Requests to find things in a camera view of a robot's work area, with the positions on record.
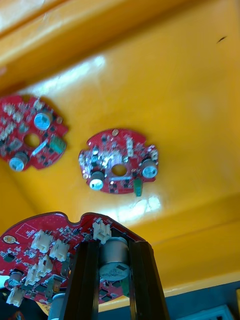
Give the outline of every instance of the red pcb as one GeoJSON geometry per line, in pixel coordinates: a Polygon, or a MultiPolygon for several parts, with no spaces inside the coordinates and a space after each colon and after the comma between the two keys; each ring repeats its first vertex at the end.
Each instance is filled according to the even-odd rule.
{"type": "Polygon", "coordinates": [[[44,101],[30,97],[25,102],[20,95],[0,99],[0,157],[14,171],[33,166],[43,169],[55,163],[66,149],[62,137],[68,128],[63,119],[44,101]],[[39,138],[39,146],[25,142],[28,135],[39,138]]]}
{"type": "MultiPolygon", "coordinates": [[[[50,305],[52,298],[46,294],[52,279],[60,281],[59,290],[64,291],[68,286],[69,270],[71,261],[76,253],[79,243],[95,241],[93,239],[93,223],[108,225],[112,236],[125,237],[130,241],[142,241],[143,239],[131,232],[118,222],[108,216],[97,213],[86,213],[81,217],[80,222],[71,223],[68,217],[61,212],[45,213],[23,220],[8,229],[0,237],[0,274],[9,276],[11,274],[19,275],[17,281],[9,279],[5,282],[5,287],[9,290],[18,288],[24,291],[24,297],[36,302],[50,305]],[[46,237],[51,237],[51,244],[46,253],[51,255],[51,249],[55,242],[61,241],[69,245],[67,259],[63,262],[50,259],[52,270],[36,281],[33,285],[26,285],[26,276],[29,270],[38,265],[44,259],[46,253],[41,253],[39,249],[32,248],[32,243],[40,231],[44,232],[46,237]]],[[[113,300],[123,295],[123,290],[119,281],[109,282],[100,280],[99,303],[113,300]]]]}
{"type": "Polygon", "coordinates": [[[128,129],[109,129],[91,137],[87,141],[89,149],[82,150],[78,157],[86,183],[93,190],[128,194],[142,188],[144,182],[155,181],[158,150],[145,143],[144,135],[128,129]],[[119,165],[122,174],[115,171],[119,165]]]}

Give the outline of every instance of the round circuit board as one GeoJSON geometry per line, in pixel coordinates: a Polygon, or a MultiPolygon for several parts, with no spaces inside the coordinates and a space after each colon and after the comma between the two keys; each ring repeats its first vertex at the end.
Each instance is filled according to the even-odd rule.
{"type": "Polygon", "coordinates": [[[155,181],[159,164],[157,148],[145,143],[144,135],[128,129],[94,135],[78,157],[82,177],[96,191],[141,196],[143,183],[155,181]]]}
{"type": "Polygon", "coordinates": [[[20,95],[0,99],[0,157],[14,171],[24,171],[30,166],[46,168],[64,153],[63,135],[68,128],[63,119],[44,101],[30,97],[25,101],[20,95]],[[31,146],[26,137],[36,135],[39,144],[31,146]]]}

